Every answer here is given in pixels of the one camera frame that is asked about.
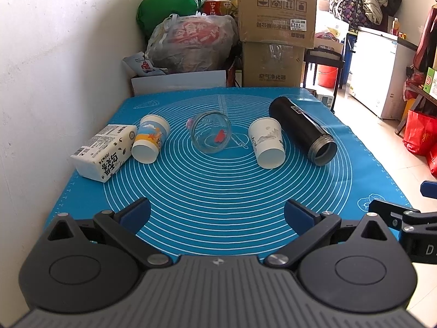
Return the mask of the white paper cup ink landscape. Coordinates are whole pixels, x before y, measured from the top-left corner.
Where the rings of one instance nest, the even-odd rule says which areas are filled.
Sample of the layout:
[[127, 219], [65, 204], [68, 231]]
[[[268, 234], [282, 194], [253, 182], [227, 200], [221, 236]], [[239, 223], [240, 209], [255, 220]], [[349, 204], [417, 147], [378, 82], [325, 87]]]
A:
[[275, 169], [285, 161], [280, 123], [271, 117], [256, 119], [248, 128], [256, 161], [261, 168]]

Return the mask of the white blue cartoon paper cup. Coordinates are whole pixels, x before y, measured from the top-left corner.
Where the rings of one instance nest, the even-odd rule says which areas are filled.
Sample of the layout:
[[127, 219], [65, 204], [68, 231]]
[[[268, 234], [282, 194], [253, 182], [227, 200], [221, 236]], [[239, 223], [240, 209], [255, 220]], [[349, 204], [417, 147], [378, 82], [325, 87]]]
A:
[[170, 125], [158, 115], [146, 115], [139, 124], [132, 146], [132, 157], [142, 164], [152, 164], [170, 134]]

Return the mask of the clear glass cup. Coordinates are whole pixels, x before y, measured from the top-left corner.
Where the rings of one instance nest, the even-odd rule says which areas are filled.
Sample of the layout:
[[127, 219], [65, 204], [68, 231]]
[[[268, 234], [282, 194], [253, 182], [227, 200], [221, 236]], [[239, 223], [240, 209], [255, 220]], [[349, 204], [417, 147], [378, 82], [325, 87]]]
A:
[[219, 111], [200, 113], [186, 122], [193, 146], [204, 154], [221, 152], [232, 136], [229, 118]]

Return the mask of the white milk carton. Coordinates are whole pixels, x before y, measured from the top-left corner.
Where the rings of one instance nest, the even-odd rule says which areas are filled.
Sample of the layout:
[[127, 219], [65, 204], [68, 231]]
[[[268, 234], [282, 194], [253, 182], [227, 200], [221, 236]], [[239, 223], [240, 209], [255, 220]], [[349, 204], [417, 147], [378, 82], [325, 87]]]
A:
[[108, 124], [71, 155], [78, 174], [107, 182], [131, 157], [137, 131], [135, 125]]

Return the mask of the black thermos bottle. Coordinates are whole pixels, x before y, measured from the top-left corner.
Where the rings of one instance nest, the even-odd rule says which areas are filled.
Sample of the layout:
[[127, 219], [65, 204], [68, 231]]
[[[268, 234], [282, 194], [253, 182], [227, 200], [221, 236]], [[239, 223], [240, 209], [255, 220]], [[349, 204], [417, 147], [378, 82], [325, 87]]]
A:
[[313, 164], [322, 167], [333, 160], [338, 149], [333, 136], [289, 98], [275, 98], [269, 106], [269, 115]]

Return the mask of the blue silicone baking mat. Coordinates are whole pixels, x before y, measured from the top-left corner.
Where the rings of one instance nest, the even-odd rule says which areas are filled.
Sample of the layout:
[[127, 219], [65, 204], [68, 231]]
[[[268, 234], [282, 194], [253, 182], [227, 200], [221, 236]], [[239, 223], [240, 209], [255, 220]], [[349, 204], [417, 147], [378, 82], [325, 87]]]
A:
[[[289, 98], [333, 136], [338, 151], [328, 165], [315, 166], [286, 140], [281, 167], [258, 166], [247, 130], [268, 114], [270, 103], [279, 96]], [[225, 150], [207, 155], [193, 146], [186, 123], [210, 110], [228, 115], [233, 138]], [[361, 218], [374, 199], [408, 205], [350, 128], [305, 90], [215, 88], [137, 96], [128, 98], [111, 121], [138, 124], [148, 114], [170, 124], [170, 136], [157, 160], [141, 164], [130, 159], [105, 183], [73, 174], [53, 214], [91, 218], [146, 197], [152, 212], [139, 236], [169, 256], [264, 258], [296, 236], [284, 220], [288, 199], [344, 219]]]

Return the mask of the red shopping bag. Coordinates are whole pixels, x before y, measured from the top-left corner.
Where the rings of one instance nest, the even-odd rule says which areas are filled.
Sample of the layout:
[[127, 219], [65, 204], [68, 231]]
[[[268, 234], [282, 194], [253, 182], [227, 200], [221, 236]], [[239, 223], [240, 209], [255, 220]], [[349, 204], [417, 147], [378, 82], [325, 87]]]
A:
[[436, 143], [436, 117], [409, 110], [403, 143], [410, 153], [426, 156]]

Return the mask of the white flat box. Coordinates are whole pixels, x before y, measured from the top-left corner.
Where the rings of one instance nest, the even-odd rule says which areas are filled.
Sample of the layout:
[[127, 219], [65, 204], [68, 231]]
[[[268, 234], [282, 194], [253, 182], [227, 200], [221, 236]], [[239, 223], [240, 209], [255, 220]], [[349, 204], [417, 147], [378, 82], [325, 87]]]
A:
[[226, 71], [213, 70], [135, 77], [131, 84], [135, 96], [181, 90], [199, 90], [226, 86]]

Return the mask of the red plastic bucket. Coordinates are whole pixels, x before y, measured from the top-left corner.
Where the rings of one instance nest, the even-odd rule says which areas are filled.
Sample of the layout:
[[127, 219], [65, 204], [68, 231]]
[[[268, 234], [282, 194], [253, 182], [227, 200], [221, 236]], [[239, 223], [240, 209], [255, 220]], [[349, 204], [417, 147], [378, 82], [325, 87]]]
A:
[[331, 66], [318, 66], [318, 85], [325, 88], [334, 88], [338, 69]]

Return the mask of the small white printed bag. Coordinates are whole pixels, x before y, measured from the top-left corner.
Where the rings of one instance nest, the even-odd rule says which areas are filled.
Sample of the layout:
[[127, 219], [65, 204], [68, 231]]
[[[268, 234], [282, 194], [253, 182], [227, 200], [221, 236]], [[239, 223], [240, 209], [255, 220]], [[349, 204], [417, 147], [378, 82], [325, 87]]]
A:
[[122, 62], [127, 65], [139, 77], [167, 75], [167, 68], [156, 68], [151, 60], [143, 52], [138, 52], [131, 56], [122, 59]]

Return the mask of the lower cardboard box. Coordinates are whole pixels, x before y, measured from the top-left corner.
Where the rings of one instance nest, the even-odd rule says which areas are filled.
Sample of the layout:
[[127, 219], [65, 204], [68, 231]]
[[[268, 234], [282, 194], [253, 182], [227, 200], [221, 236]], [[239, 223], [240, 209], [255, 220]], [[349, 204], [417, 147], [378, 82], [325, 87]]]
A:
[[242, 43], [243, 87], [299, 87], [305, 48], [258, 42]]

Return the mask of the cardboard box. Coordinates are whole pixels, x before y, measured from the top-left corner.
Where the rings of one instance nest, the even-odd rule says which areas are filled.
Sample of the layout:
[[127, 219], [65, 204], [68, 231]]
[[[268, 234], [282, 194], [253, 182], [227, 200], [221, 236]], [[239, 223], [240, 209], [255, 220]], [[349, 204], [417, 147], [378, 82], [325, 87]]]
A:
[[299, 87], [305, 48], [258, 42], [242, 43], [243, 87]]
[[238, 0], [242, 42], [314, 45], [317, 0]]

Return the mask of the black metal stool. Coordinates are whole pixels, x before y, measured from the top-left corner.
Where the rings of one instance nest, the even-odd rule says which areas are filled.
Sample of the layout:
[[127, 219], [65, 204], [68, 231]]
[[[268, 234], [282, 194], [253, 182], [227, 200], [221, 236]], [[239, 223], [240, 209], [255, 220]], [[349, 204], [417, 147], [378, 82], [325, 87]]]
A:
[[337, 97], [337, 93], [338, 93], [338, 88], [340, 85], [341, 72], [342, 72], [343, 67], [344, 67], [343, 56], [338, 52], [317, 47], [317, 48], [313, 48], [313, 49], [307, 49], [305, 51], [304, 62], [305, 62], [305, 68], [304, 68], [303, 82], [302, 82], [303, 88], [306, 87], [307, 73], [308, 73], [308, 69], [309, 69], [310, 64], [314, 64], [316, 68], [319, 65], [323, 65], [323, 66], [329, 66], [329, 67], [337, 69], [337, 75], [336, 75], [336, 79], [335, 79], [335, 87], [334, 87], [334, 91], [333, 91], [333, 102], [330, 106], [330, 111], [332, 113], [335, 113], [334, 106], [335, 106], [335, 101], [336, 101], [336, 97]]

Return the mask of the white chest freezer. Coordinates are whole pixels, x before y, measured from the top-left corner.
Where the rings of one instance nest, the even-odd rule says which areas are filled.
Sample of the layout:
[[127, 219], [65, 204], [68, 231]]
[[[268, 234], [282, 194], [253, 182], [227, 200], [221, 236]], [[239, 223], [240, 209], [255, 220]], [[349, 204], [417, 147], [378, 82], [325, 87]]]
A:
[[379, 119], [401, 120], [407, 68], [417, 46], [398, 36], [358, 29], [350, 65], [350, 94]]

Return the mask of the clear plastic bag red contents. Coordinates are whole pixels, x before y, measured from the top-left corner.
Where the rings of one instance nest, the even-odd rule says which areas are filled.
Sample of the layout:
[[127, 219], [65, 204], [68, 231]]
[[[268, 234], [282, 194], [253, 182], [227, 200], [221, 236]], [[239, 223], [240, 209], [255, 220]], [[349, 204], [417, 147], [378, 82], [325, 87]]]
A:
[[156, 26], [146, 56], [170, 73], [220, 70], [238, 42], [233, 17], [172, 14]]

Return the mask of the upper cardboard box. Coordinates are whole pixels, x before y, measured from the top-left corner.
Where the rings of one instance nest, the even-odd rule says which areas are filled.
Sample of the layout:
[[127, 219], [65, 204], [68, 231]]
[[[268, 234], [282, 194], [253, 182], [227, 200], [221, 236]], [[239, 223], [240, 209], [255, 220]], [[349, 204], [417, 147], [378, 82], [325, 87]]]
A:
[[242, 42], [314, 45], [317, 0], [238, 0]]

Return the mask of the green bag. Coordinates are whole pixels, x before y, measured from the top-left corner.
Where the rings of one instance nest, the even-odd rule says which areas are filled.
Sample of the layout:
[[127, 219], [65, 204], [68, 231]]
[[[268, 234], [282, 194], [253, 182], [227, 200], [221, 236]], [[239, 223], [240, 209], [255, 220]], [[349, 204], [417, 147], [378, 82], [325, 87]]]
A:
[[136, 22], [146, 39], [171, 14], [191, 16], [199, 11], [206, 0], [143, 0], [138, 6]]

